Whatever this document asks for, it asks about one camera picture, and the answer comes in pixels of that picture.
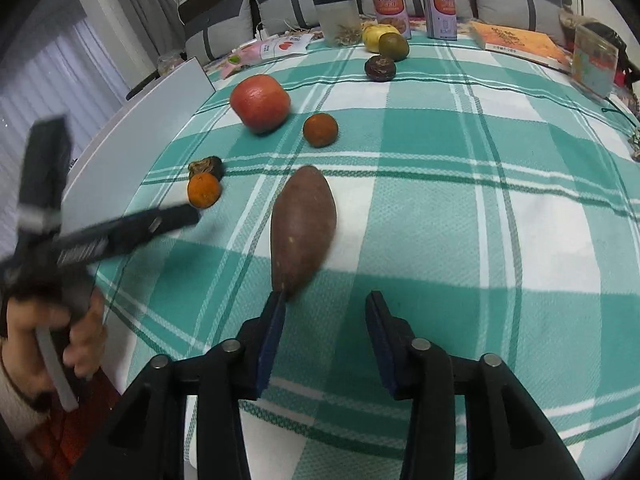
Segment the person's left hand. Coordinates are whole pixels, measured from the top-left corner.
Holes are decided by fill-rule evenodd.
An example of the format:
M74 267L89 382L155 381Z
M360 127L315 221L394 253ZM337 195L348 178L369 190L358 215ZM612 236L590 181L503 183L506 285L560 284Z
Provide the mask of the person's left hand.
M66 370L88 378L105 350L104 297L95 288L88 310L74 322L70 309L37 297L11 298L6 304L6 340L1 361L17 391L33 401L61 390Z

